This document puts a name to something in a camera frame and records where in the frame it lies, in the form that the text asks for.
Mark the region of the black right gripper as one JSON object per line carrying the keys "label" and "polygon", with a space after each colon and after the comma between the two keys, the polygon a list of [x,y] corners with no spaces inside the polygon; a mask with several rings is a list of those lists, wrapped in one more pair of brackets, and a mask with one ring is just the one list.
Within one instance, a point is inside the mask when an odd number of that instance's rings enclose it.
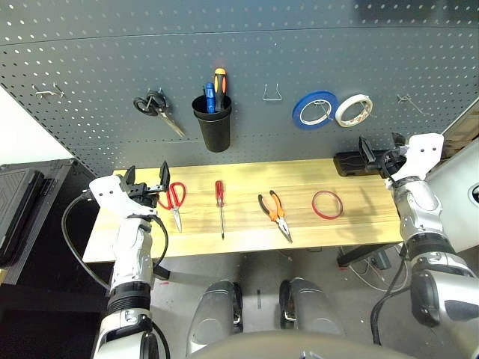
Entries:
{"label": "black right gripper", "polygon": [[[406,145],[406,138],[397,132],[391,134],[394,147],[401,148]],[[368,164],[368,172],[371,174],[379,174],[383,179],[387,177],[381,167],[381,158],[387,150],[372,150],[369,141],[363,137],[359,137],[359,152],[363,161]],[[385,157],[385,167],[390,175],[397,173],[405,164],[406,158],[397,153],[390,153]]]}

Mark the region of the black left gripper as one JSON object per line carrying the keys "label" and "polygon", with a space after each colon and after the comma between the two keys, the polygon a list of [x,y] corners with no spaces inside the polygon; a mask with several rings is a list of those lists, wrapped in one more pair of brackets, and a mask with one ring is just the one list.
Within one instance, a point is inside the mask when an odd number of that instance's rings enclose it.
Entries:
{"label": "black left gripper", "polygon": [[155,209],[161,191],[169,190],[170,171],[166,161],[160,167],[160,185],[148,186],[142,182],[135,184],[135,165],[132,165],[125,173],[126,192],[128,197],[142,206]]}

